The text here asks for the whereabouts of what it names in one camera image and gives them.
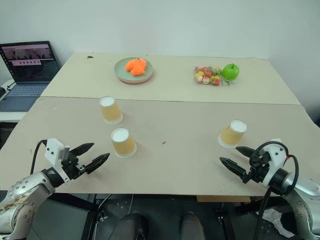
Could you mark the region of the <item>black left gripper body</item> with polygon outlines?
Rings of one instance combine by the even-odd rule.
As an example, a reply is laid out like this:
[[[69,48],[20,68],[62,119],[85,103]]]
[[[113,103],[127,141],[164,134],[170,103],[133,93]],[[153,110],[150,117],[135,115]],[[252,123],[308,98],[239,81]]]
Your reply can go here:
[[[63,171],[70,180],[75,180],[85,173],[85,166],[79,164],[79,159],[75,151],[70,151],[67,159],[62,160],[61,164]]]

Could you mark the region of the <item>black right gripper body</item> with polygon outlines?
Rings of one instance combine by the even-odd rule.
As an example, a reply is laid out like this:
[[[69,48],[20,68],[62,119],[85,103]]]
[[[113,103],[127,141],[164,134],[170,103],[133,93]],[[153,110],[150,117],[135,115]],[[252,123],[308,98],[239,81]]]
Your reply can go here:
[[[256,183],[262,183],[269,171],[270,160],[271,157],[267,152],[255,150],[254,155],[249,158],[249,172],[246,177],[241,178],[242,182],[246,184],[250,180],[253,180]]]

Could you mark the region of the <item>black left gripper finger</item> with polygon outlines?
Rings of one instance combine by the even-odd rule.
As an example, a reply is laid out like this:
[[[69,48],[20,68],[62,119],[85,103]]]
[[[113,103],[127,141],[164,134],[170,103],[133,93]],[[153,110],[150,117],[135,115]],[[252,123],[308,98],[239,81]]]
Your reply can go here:
[[[94,145],[93,142],[84,143],[70,150],[69,153],[74,155],[75,157],[78,157],[86,153],[93,145]]]
[[[89,175],[99,167],[101,167],[109,158],[110,153],[102,154],[91,161],[90,164],[85,166],[85,172]]]

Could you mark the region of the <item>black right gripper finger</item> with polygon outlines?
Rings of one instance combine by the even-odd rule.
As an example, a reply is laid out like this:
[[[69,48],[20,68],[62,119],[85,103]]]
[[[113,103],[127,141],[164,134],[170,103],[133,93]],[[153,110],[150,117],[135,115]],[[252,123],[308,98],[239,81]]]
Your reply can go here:
[[[244,168],[242,168],[241,166],[239,166],[236,162],[234,162],[233,160],[229,159],[229,158],[225,158],[225,157],[220,157],[219,160],[221,161],[221,163],[232,173],[234,173],[235,175],[237,175],[240,178],[244,178],[247,176],[247,172]]]
[[[248,158],[251,158],[256,151],[255,149],[252,149],[247,146],[237,146],[235,149],[238,152],[240,152],[242,155],[244,155],[245,157],[248,157]]]

